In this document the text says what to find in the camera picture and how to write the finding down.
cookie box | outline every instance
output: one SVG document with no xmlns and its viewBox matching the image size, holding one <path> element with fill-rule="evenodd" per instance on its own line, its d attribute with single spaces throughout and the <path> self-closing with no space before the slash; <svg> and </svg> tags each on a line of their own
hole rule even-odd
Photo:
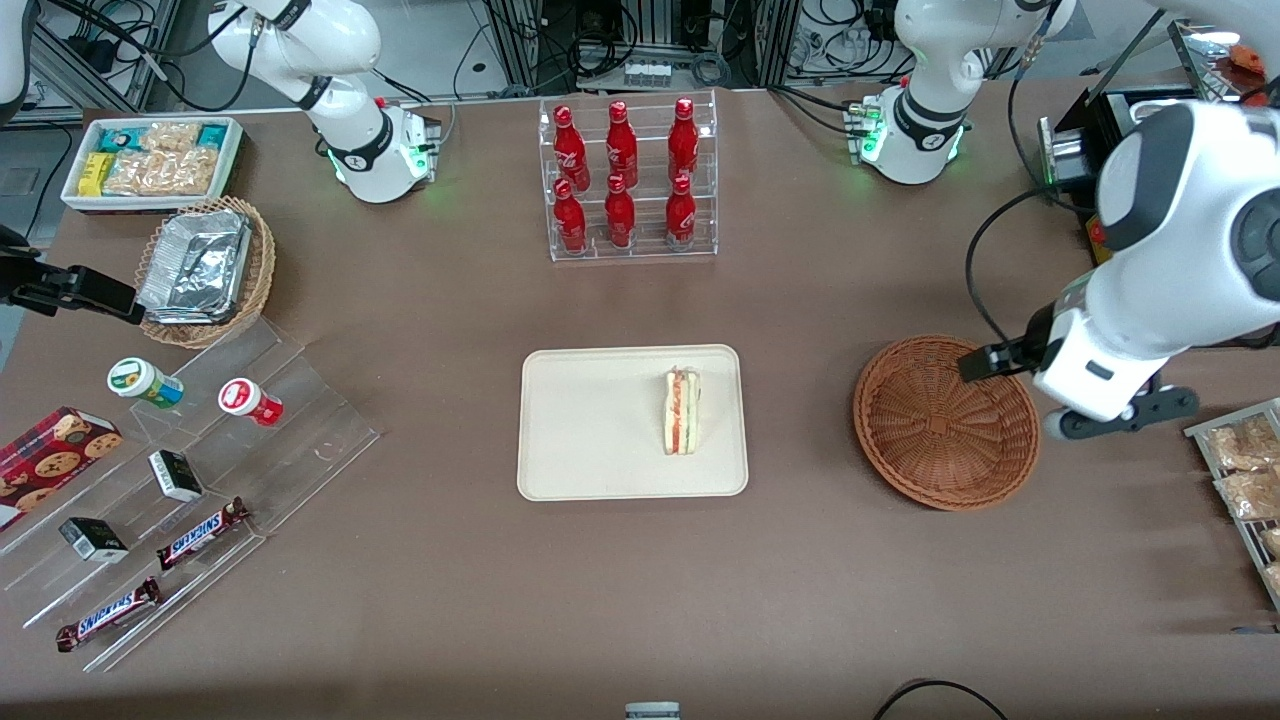
<svg viewBox="0 0 1280 720">
<path fill-rule="evenodd" d="M 0 530 L 110 454 L 122 439 L 111 423 L 74 407 L 59 407 L 0 447 Z"/>
<path fill-rule="evenodd" d="M 79 178 L 84 173 L 84 165 L 91 161 L 101 145 L 104 136 L 113 132 L 147 126 L 152 122 L 166 123 L 198 123 L 205 127 L 224 127 L 225 132 L 220 137 L 221 146 L 218 151 L 218 163 L 214 167 L 214 177 L 209 183 L 209 190 L 204 195 L 161 195 L 161 196 L 102 196 L 81 195 Z M 76 159 L 72 161 L 70 172 L 67 173 L 67 182 L 63 183 L 61 199 L 68 208 L 81 213 L 95 214 L 141 214 L 164 213 L 195 205 L 196 202 L 215 200 L 221 197 L 230 179 L 232 168 L 236 164 L 236 154 L 239 151 L 241 124 L 227 115 L 156 115 L 141 118 L 111 118 L 93 120 L 84 128 L 84 137 L 81 140 Z"/>
</svg>

bread slice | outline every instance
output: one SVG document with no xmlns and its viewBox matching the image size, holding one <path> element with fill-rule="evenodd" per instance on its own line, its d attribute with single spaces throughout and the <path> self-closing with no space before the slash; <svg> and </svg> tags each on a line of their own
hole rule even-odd
<svg viewBox="0 0 1280 720">
<path fill-rule="evenodd" d="M 663 446 L 667 455 L 691 455 L 698 450 L 698 401 L 701 379 L 689 368 L 667 373 L 666 423 Z"/>
</svg>

red cookie box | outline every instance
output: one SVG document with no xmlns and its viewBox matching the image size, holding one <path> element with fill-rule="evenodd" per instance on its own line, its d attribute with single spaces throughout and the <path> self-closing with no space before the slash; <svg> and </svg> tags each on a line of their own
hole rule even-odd
<svg viewBox="0 0 1280 720">
<path fill-rule="evenodd" d="M 111 423 L 74 407 L 59 407 L 0 447 L 0 530 L 115 450 L 122 439 Z"/>
</svg>

acrylic display stand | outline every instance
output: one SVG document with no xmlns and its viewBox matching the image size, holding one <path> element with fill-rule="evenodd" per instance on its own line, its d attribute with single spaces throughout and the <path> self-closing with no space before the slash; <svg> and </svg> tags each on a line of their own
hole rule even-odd
<svg viewBox="0 0 1280 720">
<path fill-rule="evenodd" d="M 261 546 L 294 511 L 364 452 L 378 433 L 311 369 L 302 348 L 265 319 L 219 340 L 177 373 L 182 402 L 160 410 L 137 402 L 119 423 L 125 442 L 0 534 L 0 582 L 24 628 L 49 639 L 155 575 L 164 603 L 104 629 L 70 657 L 108 670 L 179 610 Z M 247 377 L 279 397 L 271 428 L 218 407 L 223 383 Z M 205 491 L 195 502 L 161 495 L 148 456 L 186 454 Z M 168 573 L 156 551 L 236 496 L 252 514 Z M 58 532 L 72 516 L 106 520 L 128 546 L 115 565 L 81 560 Z"/>
<path fill-rule="evenodd" d="M 695 231 L 692 245 L 684 251 L 673 251 L 667 246 L 667 199 L 671 197 L 671 178 L 667 172 L 667 136 L 676 117 L 676 100 L 690 97 L 694 101 L 694 124 L 698 126 L 698 169 L 694 173 L 691 195 L 698 204 L 694 218 Z M 628 250 L 620 250 L 609 242 L 604 217 L 604 199 L 609 193 L 609 161 L 604 150 L 604 138 L 609 132 L 608 108 L 584 106 L 579 99 L 566 97 L 556 101 L 541 101 L 539 113 L 539 155 L 543 164 L 543 201 L 547 206 L 547 237 L 549 238 L 552 260 L 591 261 L 591 260 L 630 260 L 644 258 L 664 260 L 716 255 L 719 250 L 717 195 L 716 137 L 719 128 L 716 122 L 716 95 L 707 92 L 654 92 L 627 95 L 627 114 L 631 127 L 636 131 L 640 160 L 640 182 L 631 188 L 636 205 L 636 238 Z M 586 142 L 586 164 L 591 172 L 591 186 L 577 196 L 586 211 L 586 252 L 570 255 L 556 232 L 556 215 L 552 208 L 556 196 L 552 183 L 559 177 L 556 164 L 556 123 L 552 110 L 557 105 L 567 105 L 573 110 L 573 123 Z"/>
<path fill-rule="evenodd" d="M 1210 450 L 1207 433 L 1213 428 L 1234 425 L 1254 415 L 1262 415 L 1267 419 L 1267 423 L 1271 424 L 1271 429 L 1276 433 L 1276 437 L 1280 437 L 1277 411 L 1280 411 L 1280 400 L 1271 400 L 1252 407 L 1245 407 L 1244 410 L 1238 410 L 1230 415 L 1222 415 L 1221 418 L 1207 423 L 1192 425 L 1190 428 L 1183 430 L 1183 434 L 1196 441 L 1196 446 L 1199 448 L 1201 455 L 1204 456 L 1204 464 L 1208 465 L 1208 470 L 1213 475 L 1213 487 L 1217 489 L 1219 495 L 1222 496 L 1222 501 L 1228 503 L 1228 514 L 1231 515 L 1231 521 L 1235 523 L 1235 529 L 1239 530 L 1240 537 L 1244 538 L 1244 547 L 1249 551 L 1249 557 L 1253 560 L 1253 566 L 1257 568 L 1260 577 L 1262 575 L 1263 568 L 1277 561 L 1277 559 L 1267 551 L 1266 544 L 1262 543 L 1261 534 L 1263 530 L 1275 528 L 1280 524 L 1280 521 L 1240 520 L 1230 511 L 1230 501 L 1222 492 L 1222 478 L 1226 477 L 1228 471 L 1219 466 L 1213 452 Z M 1276 593 L 1275 588 L 1272 588 L 1265 579 L 1262 580 L 1262 585 L 1266 587 L 1267 594 L 1271 596 L 1272 607 L 1280 611 L 1280 593 Z"/>
</svg>

snickers bar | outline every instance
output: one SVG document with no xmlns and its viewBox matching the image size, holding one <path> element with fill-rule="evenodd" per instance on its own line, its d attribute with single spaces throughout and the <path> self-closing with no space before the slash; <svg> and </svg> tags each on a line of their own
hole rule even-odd
<svg viewBox="0 0 1280 720">
<path fill-rule="evenodd" d="M 214 542 L 214 538 L 232 529 L 236 523 L 239 523 L 244 518 L 248 518 L 244 501 L 236 497 L 207 520 L 187 530 L 187 534 L 175 539 L 173 544 L 164 550 L 157 550 L 156 556 L 160 557 L 160 570 L 166 571 L 175 568 L 179 562 L 204 550 L 206 544 Z"/>
<path fill-rule="evenodd" d="M 160 605 L 161 602 L 164 602 L 164 598 L 160 597 L 160 585 L 156 584 L 155 578 L 147 578 L 142 580 L 142 585 L 136 591 L 102 607 L 79 623 L 58 630 L 58 652 L 70 652 L 81 643 L 88 642 L 93 637 L 93 633 L 102 628 L 115 625 L 141 607 Z"/>
</svg>

